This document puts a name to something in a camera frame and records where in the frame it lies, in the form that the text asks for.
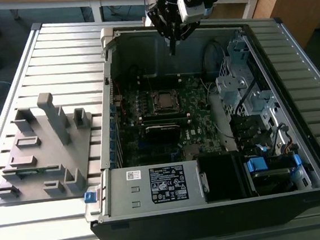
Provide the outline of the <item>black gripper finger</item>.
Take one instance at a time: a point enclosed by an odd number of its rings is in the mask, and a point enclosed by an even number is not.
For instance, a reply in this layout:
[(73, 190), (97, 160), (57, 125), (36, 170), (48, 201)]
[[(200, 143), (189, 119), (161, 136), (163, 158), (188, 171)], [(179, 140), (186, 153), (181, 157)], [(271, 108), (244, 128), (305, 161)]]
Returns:
[(180, 23), (175, 22), (172, 26), (172, 43), (173, 43), (173, 54), (176, 54), (176, 45), (180, 40), (186, 40), (189, 35), (199, 26), (199, 21), (191, 24), (185, 24), (183, 26)]
[(170, 23), (161, 19), (162, 14), (160, 13), (160, 9), (156, 3), (149, 5), (147, 16), (150, 18), (153, 26), (156, 28), (159, 34), (168, 40), (169, 55), (175, 55), (172, 26)]

